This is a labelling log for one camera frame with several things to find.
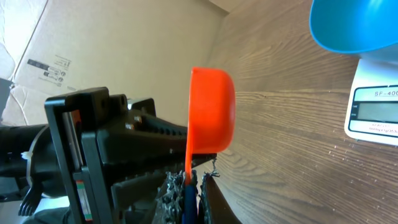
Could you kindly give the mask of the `red measuring scoop blue handle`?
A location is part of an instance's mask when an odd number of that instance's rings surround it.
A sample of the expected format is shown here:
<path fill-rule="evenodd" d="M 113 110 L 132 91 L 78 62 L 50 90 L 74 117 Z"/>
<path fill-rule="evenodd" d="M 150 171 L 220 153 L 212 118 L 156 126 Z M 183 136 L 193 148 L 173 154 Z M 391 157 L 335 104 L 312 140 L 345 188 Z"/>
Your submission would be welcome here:
<path fill-rule="evenodd" d="M 215 156 L 224 151 L 233 139 L 235 119 L 236 101 L 231 77 L 215 68 L 193 68 L 188 104 L 183 223 L 198 221 L 193 156 Z"/>

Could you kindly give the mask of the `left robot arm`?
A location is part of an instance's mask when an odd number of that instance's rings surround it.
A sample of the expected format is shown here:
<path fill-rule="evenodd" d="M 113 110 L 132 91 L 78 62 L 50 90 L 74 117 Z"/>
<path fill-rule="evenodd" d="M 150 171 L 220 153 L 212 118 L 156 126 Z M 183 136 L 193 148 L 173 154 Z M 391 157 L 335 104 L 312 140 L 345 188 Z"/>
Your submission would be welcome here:
<path fill-rule="evenodd" d="M 107 88 L 53 96 L 47 123 L 1 128 L 1 200 L 36 222 L 44 198 L 67 197 L 45 223 L 204 223 L 196 166 L 216 143 L 156 116 L 152 99 L 128 102 Z"/>

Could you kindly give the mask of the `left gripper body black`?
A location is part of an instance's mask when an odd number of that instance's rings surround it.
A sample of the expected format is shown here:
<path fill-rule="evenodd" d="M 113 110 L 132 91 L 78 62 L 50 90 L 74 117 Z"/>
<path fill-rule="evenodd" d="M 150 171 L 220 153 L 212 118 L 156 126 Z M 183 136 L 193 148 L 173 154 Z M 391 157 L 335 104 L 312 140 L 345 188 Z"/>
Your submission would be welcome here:
<path fill-rule="evenodd" d="M 75 223 L 111 223 L 110 186 L 144 175 L 149 166 L 103 164 L 97 130 L 129 110 L 155 114 L 152 98 L 131 101 L 106 87 L 54 96 L 45 101 L 53 145 Z"/>

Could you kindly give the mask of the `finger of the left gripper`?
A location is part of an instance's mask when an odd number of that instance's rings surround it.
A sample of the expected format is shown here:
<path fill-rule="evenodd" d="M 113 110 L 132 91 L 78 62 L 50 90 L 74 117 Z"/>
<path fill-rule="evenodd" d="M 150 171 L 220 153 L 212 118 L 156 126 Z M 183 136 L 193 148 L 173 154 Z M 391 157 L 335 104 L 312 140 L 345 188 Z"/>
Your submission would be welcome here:
<path fill-rule="evenodd" d="M 155 171 L 110 186 L 111 223 L 150 223 L 167 172 Z"/>
<path fill-rule="evenodd" d="M 116 116 L 96 132 L 103 164 L 184 164 L 187 128 L 140 110 Z"/>

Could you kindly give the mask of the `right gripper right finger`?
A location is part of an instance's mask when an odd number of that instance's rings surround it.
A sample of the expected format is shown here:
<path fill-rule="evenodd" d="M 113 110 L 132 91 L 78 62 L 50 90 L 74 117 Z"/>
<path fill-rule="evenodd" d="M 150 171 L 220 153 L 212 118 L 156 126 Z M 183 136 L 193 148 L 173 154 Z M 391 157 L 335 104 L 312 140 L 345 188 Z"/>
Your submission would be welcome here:
<path fill-rule="evenodd" d="M 215 178 L 220 173 L 215 166 L 216 160 L 212 160 L 213 170 L 205 172 L 200 186 L 200 202 L 198 206 L 198 221 L 200 224 L 242 224 L 234 214 L 229 203 L 218 187 Z"/>

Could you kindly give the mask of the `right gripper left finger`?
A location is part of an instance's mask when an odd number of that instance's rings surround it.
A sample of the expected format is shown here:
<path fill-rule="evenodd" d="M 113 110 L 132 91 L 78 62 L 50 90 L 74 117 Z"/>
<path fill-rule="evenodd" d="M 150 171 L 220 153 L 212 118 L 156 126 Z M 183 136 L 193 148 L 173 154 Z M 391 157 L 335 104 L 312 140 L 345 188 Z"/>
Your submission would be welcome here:
<path fill-rule="evenodd" d="M 155 198 L 155 209 L 150 223 L 180 224 L 183 222 L 185 203 L 185 173 L 167 172 L 164 183 Z"/>

